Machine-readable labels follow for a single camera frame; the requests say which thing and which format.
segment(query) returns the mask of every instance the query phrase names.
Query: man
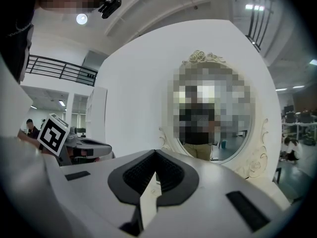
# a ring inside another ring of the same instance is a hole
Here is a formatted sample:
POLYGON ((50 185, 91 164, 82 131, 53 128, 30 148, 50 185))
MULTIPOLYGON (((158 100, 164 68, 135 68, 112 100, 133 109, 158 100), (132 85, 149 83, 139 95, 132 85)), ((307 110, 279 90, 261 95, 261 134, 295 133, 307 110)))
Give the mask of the man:
POLYGON ((26 121, 26 125, 29 128, 28 137, 37 139, 40 134, 40 131, 34 126, 33 121, 31 119, 28 119, 26 121))
POLYGON ((197 86, 186 86, 186 103, 179 110, 180 141, 185 142, 184 148, 194 158, 210 161, 214 138, 214 105, 202 103, 197 96, 197 86))
POLYGON ((18 83, 23 81, 33 34, 34 10, 41 7, 60 13, 89 12, 105 0, 11 0, 3 10, 0 52, 8 69, 18 83))

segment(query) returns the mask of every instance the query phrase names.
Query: ceiling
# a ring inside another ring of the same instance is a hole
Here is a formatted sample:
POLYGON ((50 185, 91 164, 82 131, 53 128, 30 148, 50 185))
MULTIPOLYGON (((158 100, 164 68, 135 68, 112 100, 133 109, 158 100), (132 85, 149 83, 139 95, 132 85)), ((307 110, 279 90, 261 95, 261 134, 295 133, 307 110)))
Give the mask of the ceiling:
MULTIPOLYGON (((50 91, 42 88, 21 86, 25 93, 33 100, 33 107, 37 109, 65 112, 67 107, 68 93, 50 91)), ((75 114, 86 113, 87 96, 75 95, 72 112, 75 114)))
MULTIPOLYGON (((58 14, 36 10, 34 34, 47 34, 70 39, 99 54, 111 55, 140 35, 166 25, 197 19, 230 20, 245 35, 251 22, 251 10, 245 5, 252 0, 122 0, 122 6, 108 19, 98 10, 88 14, 85 25, 76 23, 75 14, 58 14)), ((285 0, 274 0, 260 54, 275 85, 292 87, 310 84, 316 79, 317 66, 307 66, 315 52, 306 41, 304 29, 295 17, 286 15, 292 8, 285 0)))

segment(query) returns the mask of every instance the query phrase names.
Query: white column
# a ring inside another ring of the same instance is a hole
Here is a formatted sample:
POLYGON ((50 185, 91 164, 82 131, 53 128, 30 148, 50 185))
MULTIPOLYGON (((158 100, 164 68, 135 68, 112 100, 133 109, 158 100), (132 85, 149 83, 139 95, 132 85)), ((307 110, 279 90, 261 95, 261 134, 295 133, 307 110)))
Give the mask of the white column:
POLYGON ((65 118, 65 122, 67 122, 68 124, 71 124, 71 113, 73 111, 74 96, 75 96, 74 93, 68 94, 67 106, 66 106, 66 118, 65 118))

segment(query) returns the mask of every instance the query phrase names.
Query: pants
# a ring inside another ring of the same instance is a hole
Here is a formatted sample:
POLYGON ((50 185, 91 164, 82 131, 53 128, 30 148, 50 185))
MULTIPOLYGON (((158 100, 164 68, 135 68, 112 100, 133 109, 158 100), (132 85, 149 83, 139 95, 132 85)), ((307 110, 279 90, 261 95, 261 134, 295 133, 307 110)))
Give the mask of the pants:
POLYGON ((184 148, 194 158, 210 161, 212 145, 209 145, 209 144, 192 145, 192 144, 185 143, 184 148))

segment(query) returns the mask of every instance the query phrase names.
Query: white curved wall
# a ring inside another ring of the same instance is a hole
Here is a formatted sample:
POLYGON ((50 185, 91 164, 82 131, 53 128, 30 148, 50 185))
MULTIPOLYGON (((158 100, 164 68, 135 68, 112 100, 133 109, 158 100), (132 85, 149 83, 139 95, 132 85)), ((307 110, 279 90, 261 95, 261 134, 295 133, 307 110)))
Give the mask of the white curved wall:
POLYGON ((161 93, 167 79, 194 50, 213 52, 247 74, 259 89, 263 115, 268 118, 266 171, 278 161, 281 127, 273 80, 263 59, 229 21, 196 20, 169 25, 123 46, 101 66, 96 86, 108 89, 106 139, 117 157, 162 146, 161 93))

